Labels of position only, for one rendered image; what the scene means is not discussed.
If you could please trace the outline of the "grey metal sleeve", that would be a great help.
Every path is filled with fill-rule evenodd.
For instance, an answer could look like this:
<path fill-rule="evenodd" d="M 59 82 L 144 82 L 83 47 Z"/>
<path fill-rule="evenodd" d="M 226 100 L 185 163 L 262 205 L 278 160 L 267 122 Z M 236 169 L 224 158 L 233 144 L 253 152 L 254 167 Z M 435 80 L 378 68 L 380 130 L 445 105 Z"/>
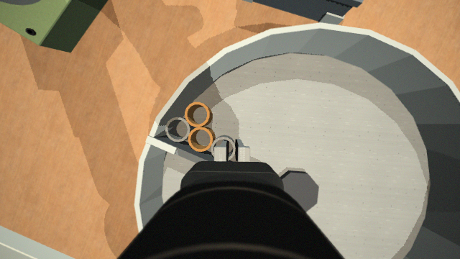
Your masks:
<path fill-rule="evenodd" d="M 187 134 L 185 137 L 181 137 L 178 133 L 177 133 L 177 125 L 180 121 L 183 121 L 186 125 L 187 125 L 187 128 L 188 128 L 188 131 L 187 131 Z M 182 118 L 182 117 L 175 117 L 175 118 L 172 118 L 171 120 L 169 120 L 166 124 L 166 127 L 165 127 L 165 131 L 166 131 L 166 135 L 169 137 L 169 139 L 171 139 L 172 141 L 174 142 L 181 142 L 181 141 L 184 141 L 184 140 L 187 140 L 188 139 L 188 135 L 190 134 L 190 132 L 195 129 L 196 127 L 194 126 L 191 126 L 190 124 L 187 123 L 186 119 L 185 118 Z"/>
<path fill-rule="evenodd" d="M 228 135 L 219 136 L 219 137 L 217 137 L 217 138 L 213 141 L 213 143 L 212 143 L 212 145 L 211 145 L 211 153 L 212 153 L 212 156 L 214 157 L 214 147 L 216 146 L 216 143 L 217 143 L 217 141 L 219 141 L 219 140 L 228 140 L 228 141 L 232 144 L 233 149 L 232 149 L 232 151 L 229 153 L 229 159 L 228 159 L 228 160 L 232 159 L 233 156 L 234 156 L 234 154 L 235 154 L 236 147 L 235 147 L 234 140 L 233 140 L 230 136 L 228 136 Z"/>

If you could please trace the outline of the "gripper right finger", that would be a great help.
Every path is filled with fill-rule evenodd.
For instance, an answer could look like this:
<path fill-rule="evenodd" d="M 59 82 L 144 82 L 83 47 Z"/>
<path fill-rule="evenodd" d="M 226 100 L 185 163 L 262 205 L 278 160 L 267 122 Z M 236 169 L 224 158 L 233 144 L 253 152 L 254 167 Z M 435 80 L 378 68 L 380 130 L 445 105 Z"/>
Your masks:
<path fill-rule="evenodd" d="M 235 156 L 238 162 L 250 162 L 250 147 L 244 146 L 241 139 L 235 139 Z"/>

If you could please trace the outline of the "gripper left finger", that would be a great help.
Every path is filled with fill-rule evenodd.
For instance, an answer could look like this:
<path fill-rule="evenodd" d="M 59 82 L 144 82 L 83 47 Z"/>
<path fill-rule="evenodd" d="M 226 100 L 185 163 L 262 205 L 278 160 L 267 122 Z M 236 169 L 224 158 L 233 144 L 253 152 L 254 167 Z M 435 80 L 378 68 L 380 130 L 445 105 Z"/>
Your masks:
<path fill-rule="evenodd" d="M 223 140 L 220 146 L 214 147 L 214 161 L 228 161 L 229 141 Z"/>

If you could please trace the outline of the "bronze bushing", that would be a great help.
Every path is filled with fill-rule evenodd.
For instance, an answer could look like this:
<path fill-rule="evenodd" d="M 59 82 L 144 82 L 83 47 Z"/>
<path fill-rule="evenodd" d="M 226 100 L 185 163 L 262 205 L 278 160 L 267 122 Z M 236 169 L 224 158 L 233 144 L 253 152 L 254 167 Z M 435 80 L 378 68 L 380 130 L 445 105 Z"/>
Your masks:
<path fill-rule="evenodd" d="M 196 135 L 197 135 L 199 130 L 205 130 L 209 134 L 209 136 L 211 138 L 209 145 L 203 146 L 203 145 L 200 145 L 197 142 Z M 195 151 L 198 151 L 198 152 L 203 152 L 203 151 L 206 151 L 207 149 L 209 149 L 211 147 L 211 145 L 212 145 L 213 141 L 215 140 L 215 138 L 216 138 L 215 133 L 211 128 L 209 128 L 209 127 L 196 127 L 188 135 L 188 142 L 189 142 L 189 145 L 192 147 L 192 149 L 194 149 Z"/>
<path fill-rule="evenodd" d="M 199 107 L 204 107 L 207 111 L 206 120 L 202 124 L 198 124 L 193 118 L 194 111 Z M 213 113 L 211 109 L 201 102 L 193 102 L 192 104 L 189 104 L 185 110 L 185 119 L 187 123 L 194 127 L 205 127 L 211 122 L 212 118 L 213 118 Z"/>

